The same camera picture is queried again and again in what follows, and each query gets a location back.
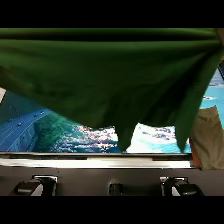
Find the screen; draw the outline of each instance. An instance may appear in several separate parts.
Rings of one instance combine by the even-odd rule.
[[[114,127],[92,129],[37,103],[0,89],[0,151],[37,153],[121,153]],[[224,124],[224,81],[217,69],[201,108],[218,107]],[[189,142],[185,152],[190,152]],[[125,153],[180,153],[174,127],[137,124]]]

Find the silver edge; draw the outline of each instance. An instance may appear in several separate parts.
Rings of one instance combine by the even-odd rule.
[[[0,166],[45,168],[193,168],[191,161],[152,161],[146,159],[31,160],[0,159]]]

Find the green curtain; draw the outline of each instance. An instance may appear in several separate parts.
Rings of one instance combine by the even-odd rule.
[[[0,87],[80,124],[175,126],[183,151],[223,56],[213,28],[1,28]]]

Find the tan fabric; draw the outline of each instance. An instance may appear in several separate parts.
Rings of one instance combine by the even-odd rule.
[[[216,106],[200,109],[191,139],[202,169],[224,169],[224,132]]]

